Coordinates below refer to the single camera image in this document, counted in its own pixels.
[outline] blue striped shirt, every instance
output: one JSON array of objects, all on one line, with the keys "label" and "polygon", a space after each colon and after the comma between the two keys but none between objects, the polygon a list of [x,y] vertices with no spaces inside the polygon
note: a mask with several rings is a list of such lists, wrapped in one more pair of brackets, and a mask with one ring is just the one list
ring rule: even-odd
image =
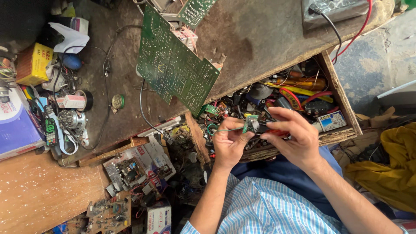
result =
[{"label": "blue striped shirt", "polygon": [[[348,233],[337,219],[323,214],[287,186],[268,179],[230,174],[218,233]],[[181,233],[199,232],[186,223]]]}]

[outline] small green circuit board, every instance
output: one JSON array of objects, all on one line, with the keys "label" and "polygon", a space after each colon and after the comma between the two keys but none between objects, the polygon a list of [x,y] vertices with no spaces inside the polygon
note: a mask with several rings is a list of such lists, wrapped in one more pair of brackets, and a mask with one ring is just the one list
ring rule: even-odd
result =
[{"label": "small green circuit board", "polygon": [[245,119],[245,123],[244,123],[244,128],[243,128],[243,133],[246,132],[254,132],[254,128],[253,125],[251,124],[251,119],[255,119],[258,120],[259,116],[258,115],[249,115],[247,116],[247,119]]},{"label": "small green circuit board", "polygon": [[205,107],[206,112],[214,114],[216,116],[219,116],[219,113],[218,113],[217,109],[215,108],[215,106],[207,104],[204,107]]},{"label": "small green circuit board", "polygon": [[181,22],[191,29],[196,28],[206,13],[214,5],[215,0],[188,0],[178,14]]},{"label": "small green circuit board", "polygon": [[170,28],[146,3],[137,72],[165,102],[176,96],[197,115],[220,72],[206,58],[199,59]]}]

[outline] dusty surface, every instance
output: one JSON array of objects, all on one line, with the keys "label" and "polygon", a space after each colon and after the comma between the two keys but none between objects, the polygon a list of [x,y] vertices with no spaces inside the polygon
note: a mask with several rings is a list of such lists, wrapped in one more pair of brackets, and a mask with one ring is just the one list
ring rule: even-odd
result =
[{"label": "dusty surface", "polygon": [[416,9],[359,37],[341,55],[335,70],[352,109],[379,114],[376,96],[416,79]]},{"label": "dusty surface", "polygon": [[[393,4],[393,0],[377,1],[366,30],[374,29],[388,20]],[[119,8],[112,11],[87,0],[80,0],[75,8],[78,16],[89,20],[89,43],[105,50],[110,46],[118,27],[138,24],[142,21],[142,16],[131,1],[122,1]],[[364,18],[365,16],[356,17],[336,24],[345,40],[359,30]],[[110,55],[113,58],[113,73],[107,80],[110,87],[109,97],[123,94],[125,106],[115,115],[110,114],[107,128],[95,152],[147,128],[140,117],[139,91],[133,89],[133,85],[141,85],[142,81],[135,73],[140,33],[140,29],[137,28],[130,28],[121,33]],[[221,53],[227,55],[224,68],[207,102],[337,44],[337,37],[330,28],[321,27],[303,31],[300,1],[218,1],[196,28],[196,34],[199,57],[217,62]],[[104,54],[97,49],[85,49],[81,55],[85,61],[85,65],[80,70],[80,75],[84,79],[83,85],[94,96],[94,106],[87,112],[87,118],[90,120],[87,123],[87,130],[90,144],[94,145],[107,112],[102,76]],[[143,98],[146,117],[154,124],[186,111],[175,97],[170,106],[154,92],[146,91],[143,93]],[[73,161],[88,153],[91,151],[79,150]]]},{"label": "dusty surface", "polygon": [[34,151],[0,163],[0,232],[42,233],[105,198],[101,167],[63,168]]}]

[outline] electrical tape roll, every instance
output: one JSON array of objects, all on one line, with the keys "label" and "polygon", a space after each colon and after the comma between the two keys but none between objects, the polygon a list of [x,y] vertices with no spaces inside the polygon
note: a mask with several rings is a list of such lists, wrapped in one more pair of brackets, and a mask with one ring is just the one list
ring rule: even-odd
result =
[{"label": "electrical tape roll", "polygon": [[93,99],[92,93],[90,91],[88,91],[88,90],[77,90],[75,92],[75,95],[84,96],[85,100],[86,100],[84,107],[83,108],[78,108],[77,109],[78,111],[89,111],[89,110],[91,110],[92,105],[94,103],[94,99]]}]

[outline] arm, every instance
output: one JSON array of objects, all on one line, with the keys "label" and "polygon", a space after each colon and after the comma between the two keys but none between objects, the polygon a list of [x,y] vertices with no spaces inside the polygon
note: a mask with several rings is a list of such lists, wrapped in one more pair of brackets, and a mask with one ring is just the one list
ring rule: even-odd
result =
[{"label": "arm", "polygon": [[219,225],[221,211],[223,209],[227,179],[231,169],[243,155],[244,146],[254,133],[241,133],[241,130],[229,132],[244,126],[243,120],[228,117],[223,121],[213,136],[215,147],[215,162],[195,210],[189,222],[202,234],[215,233]]},{"label": "arm", "polygon": [[260,137],[276,146],[282,155],[302,169],[319,186],[349,232],[403,233],[320,156],[318,131],[299,113],[281,107],[269,108],[269,112],[281,122],[268,123],[267,126],[290,132],[292,139],[284,141],[269,133]]}]

